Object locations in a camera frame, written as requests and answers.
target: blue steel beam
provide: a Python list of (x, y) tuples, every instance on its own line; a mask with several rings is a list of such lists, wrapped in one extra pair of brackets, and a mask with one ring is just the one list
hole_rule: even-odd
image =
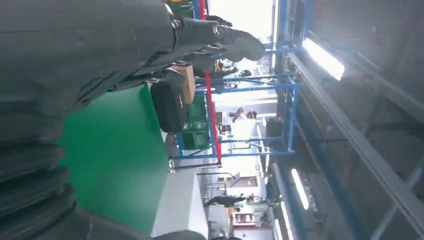
[(245, 88), (229, 88), (229, 89), (216, 89), (212, 91), (213, 94), (225, 94), (225, 93), (238, 93), (238, 92), (249, 92), (249, 91), (260, 91), (260, 90), (271, 90), (271, 89), (287, 89), (293, 88), (293, 84), (275, 84), (271, 86), (263, 87), (245, 87)]
[(300, 59), (293, 53), (288, 54), (291, 61), (302, 72), (306, 83), (318, 98), (340, 131), (351, 143), (360, 159), (374, 175), (385, 192), (393, 200), (418, 235), (424, 239), (424, 205), (396, 174), (381, 154), (368, 142), (365, 136), (351, 123), (348, 116), (326, 93), (321, 83), (312, 75)]
[[(231, 77), (231, 78), (212, 78), (211, 81), (240, 81), (240, 80), (260, 80), (260, 79), (275, 79), (285, 76), (296, 76), (295, 72), (283, 72), (279, 74), (261, 75), (261, 76), (244, 76), (244, 77)], [(197, 78), (197, 82), (204, 82), (204, 78)]]
[(322, 170), (324, 177), (334, 193), (334, 197), (338, 205), (340, 206), (341, 213), (346, 220), (347, 226), (350, 228), (352, 235), (355, 240), (369, 240), (370, 236), (362, 225), (361, 220), (356, 214), (356, 210), (348, 198), (348, 195), (340, 184), (339, 179), (334, 173), (326, 155), (324, 154), (320, 143), (311, 129), (306, 118), (300, 113), (297, 113), (297, 120), (301, 127), (301, 131), (304, 133), (305, 138), (316, 157), (317, 164)]
[(219, 143), (220, 144), (225, 144), (225, 143), (239, 143), (239, 142), (260, 142), (260, 141), (267, 141), (267, 140), (281, 140), (283, 137), (282, 136), (270, 136), (270, 137), (262, 137), (262, 138), (258, 138), (258, 137), (252, 137), (249, 139), (227, 139), (227, 140), (220, 140)]
[[(250, 157), (250, 156), (274, 156), (274, 155), (293, 155), (295, 151), (270, 151), (270, 152), (252, 152), (252, 153), (233, 153), (233, 154), (222, 154), (222, 158), (234, 158), (234, 157)], [(216, 154), (207, 154), (207, 155), (194, 155), (194, 156), (173, 156), (174, 160), (183, 160), (183, 159), (213, 159), (216, 158)]]

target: worker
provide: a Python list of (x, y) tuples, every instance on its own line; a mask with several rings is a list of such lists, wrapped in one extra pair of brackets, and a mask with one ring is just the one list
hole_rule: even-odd
[[(211, 198), (207, 203), (204, 204), (204, 207), (209, 207), (214, 204), (224, 205), (225, 208), (233, 208), (235, 203), (242, 202), (246, 200), (246, 198), (242, 195), (240, 196), (230, 196), (227, 194), (224, 194), (222, 196), (214, 196)], [(240, 212), (240, 208), (235, 208), (235, 211)]]
[(250, 111), (246, 114), (246, 116), (243, 115), (243, 108), (240, 107), (239, 109), (237, 109), (236, 113), (230, 113), (229, 116), (233, 117), (232, 122), (235, 123), (237, 120), (241, 120), (241, 119), (256, 119), (256, 116), (258, 115), (255, 111)]

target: fluorescent light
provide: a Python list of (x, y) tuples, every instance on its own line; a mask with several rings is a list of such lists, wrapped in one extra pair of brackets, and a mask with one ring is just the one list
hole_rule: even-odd
[(272, 66), (273, 69), (276, 68), (276, 54), (275, 53), (272, 54), (271, 66)]
[(308, 197), (306, 196), (304, 186), (302, 185), (301, 178), (299, 177), (299, 173), (296, 169), (292, 169), (291, 175), (293, 176), (294, 184), (296, 185), (296, 189), (299, 193), (300, 201), (302, 202), (303, 208), (307, 210), (309, 208), (309, 201)]
[(281, 227), (280, 227), (280, 221), (278, 221), (278, 219), (276, 219), (274, 221), (274, 225), (275, 225), (275, 231), (277, 232), (277, 240), (284, 240), (283, 239), (283, 235), (281, 234)]
[(342, 79), (345, 66), (343, 66), (343, 64), (341, 64), (335, 57), (326, 52), (322, 47), (309, 38), (306, 38), (303, 41), (302, 46), (307, 50), (310, 57), (321, 65), (321, 67), (323, 67), (331, 76), (339, 81)]
[(289, 215), (287, 215), (287, 209), (284, 202), (281, 202), (282, 215), (284, 216), (285, 228), (287, 229), (287, 235), (289, 240), (294, 240), (292, 228), (290, 227)]
[(265, 173), (267, 173), (268, 172), (268, 166), (270, 165), (270, 155), (269, 154), (267, 154), (266, 156), (265, 156)]
[(266, 117), (275, 117), (275, 116), (277, 116), (277, 113), (261, 113), (256, 115), (257, 118), (266, 118)]
[(272, 33), (272, 35), (273, 35), (272, 42), (273, 43), (277, 42), (279, 10), (280, 10), (280, 1), (276, 0), (275, 1), (275, 8), (274, 8), (274, 31)]

